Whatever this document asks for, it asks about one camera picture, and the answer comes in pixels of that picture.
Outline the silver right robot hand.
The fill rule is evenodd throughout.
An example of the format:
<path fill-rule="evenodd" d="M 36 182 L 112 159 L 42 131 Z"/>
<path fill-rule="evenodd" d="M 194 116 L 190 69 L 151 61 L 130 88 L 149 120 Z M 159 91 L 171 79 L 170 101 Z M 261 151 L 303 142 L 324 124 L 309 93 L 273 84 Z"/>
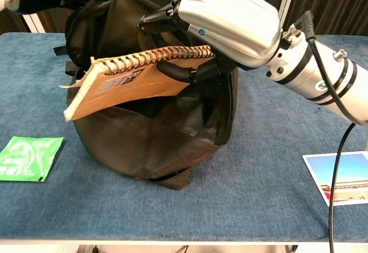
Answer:
<path fill-rule="evenodd" d="M 180 31 L 209 45 L 216 55 L 196 70 L 158 63 L 177 81 L 196 83 L 226 75 L 236 67 L 254 70 L 276 54 L 281 40 L 278 10 L 265 0 L 170 0 L 140 19 L 144 33 Z"/>

